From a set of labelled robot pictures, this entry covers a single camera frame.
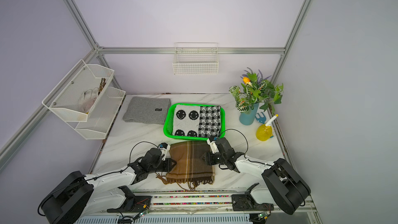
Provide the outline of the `brown plaid fringed scarf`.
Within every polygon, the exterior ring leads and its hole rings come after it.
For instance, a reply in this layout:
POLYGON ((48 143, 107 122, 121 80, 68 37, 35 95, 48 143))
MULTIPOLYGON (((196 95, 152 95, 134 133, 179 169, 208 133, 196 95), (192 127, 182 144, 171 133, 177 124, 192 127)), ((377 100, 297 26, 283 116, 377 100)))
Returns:
POLYGON ((212 185, 215 174, 212 166, 204 158, 210 152, 210 146, 204 141, 186 141, 171 145, 170 156, 176 165, 166 175, 156 174, 163 184, 187 184, 190 191, 199 185, 212 185))

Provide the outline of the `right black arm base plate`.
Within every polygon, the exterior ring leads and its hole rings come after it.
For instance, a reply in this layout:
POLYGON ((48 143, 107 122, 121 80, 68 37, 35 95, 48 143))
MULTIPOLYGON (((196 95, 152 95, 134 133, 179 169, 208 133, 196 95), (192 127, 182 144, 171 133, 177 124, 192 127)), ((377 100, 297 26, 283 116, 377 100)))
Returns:
POLYGON ((259 183, 255 183, 250 186, 244 194, 231 195, 232 208, 234 211, 273 211, 274 205, 271 203, 257 203, 251 196, 251 191, 259 183))

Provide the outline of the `smiley houndstooth scarf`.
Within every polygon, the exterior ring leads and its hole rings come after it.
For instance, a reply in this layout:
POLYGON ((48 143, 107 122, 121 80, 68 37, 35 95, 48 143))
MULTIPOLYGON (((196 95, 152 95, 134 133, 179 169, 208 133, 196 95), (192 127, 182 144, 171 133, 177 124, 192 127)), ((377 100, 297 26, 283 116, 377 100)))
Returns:
POLYGON ((172 121, 172 136, 208 139, 221 133, 221 107, 177 104, 172 121))

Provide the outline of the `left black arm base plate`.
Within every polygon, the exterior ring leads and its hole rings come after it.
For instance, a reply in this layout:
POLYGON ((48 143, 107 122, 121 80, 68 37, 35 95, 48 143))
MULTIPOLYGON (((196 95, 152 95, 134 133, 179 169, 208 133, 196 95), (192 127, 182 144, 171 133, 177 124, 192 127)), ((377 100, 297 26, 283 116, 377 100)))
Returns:
POLYGON ((107 209, 108 213, 142 213, 149 208, 152 199, 152 196, 135 195, 127 186, 118 187, 117 193, 125 199, 118 208, 107 209))

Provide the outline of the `green plastic basket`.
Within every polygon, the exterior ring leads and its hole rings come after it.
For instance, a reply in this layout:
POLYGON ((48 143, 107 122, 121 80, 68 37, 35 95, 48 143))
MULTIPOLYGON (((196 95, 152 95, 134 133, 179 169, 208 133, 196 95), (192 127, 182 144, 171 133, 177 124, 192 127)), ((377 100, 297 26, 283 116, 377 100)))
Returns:
MULTIPOLYGON (((172 105, 169 108, 165 123, 164 123, 164 134, 171 139, 175 139, 175 140, 185 140, 185 141, 206 141, 207 139, 204 138, 184 138, 184 137, 178 137, 178 136, 172 136, 171 132, 172 132, 172 127, 173 127, 173 121, 172 121, 172 115, 174 112, 174 109, 176 107, 177 104, 172 105)), ((199 105, 199 106, 210 106, 210 105, 203 105, 203 104, 184 104, 184 103, 180 103, 183 105, 199 105)), ((222 121, 222 127, 221 127, 221 133, 216 136, 218 138, 222 138, 224 137, 224 131, 226 130, 226 126, 225 126, 225 111, 224 109, 221 107, 221 121, 222 121)))

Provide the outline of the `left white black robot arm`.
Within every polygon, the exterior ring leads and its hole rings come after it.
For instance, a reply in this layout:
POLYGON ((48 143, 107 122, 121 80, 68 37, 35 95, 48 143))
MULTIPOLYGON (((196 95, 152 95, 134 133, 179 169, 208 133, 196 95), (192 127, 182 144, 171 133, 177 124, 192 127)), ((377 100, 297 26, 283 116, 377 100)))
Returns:
POLYGON ((170 172, 177 162, 167 156, 168 152, 169 147, 163 143, 117 171, 87 175, 72 172, 40 202, 37 212, 51 224, 73 224, 100 211, 141 215, 149 208, 151 197, 137 196, 129 186, 149 174, 170 172))

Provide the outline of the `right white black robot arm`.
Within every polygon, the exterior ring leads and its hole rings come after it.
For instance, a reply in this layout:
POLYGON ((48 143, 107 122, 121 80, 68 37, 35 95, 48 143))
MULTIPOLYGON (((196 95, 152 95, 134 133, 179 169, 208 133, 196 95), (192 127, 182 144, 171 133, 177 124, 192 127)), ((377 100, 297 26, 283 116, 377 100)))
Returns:
POLYGON ((236 211, 271 211, 277 207, 292 215, 311 194, 309 185, 298 175, 290 163, 279 158, 275 162, 261 161, 236 152, 229 141, 215 136, 207 139, 210 152, 204 155, 209 166, 225 166, 227 170, 251 175, 258 179, 244 194, 233 195, 233 208, 236 211))

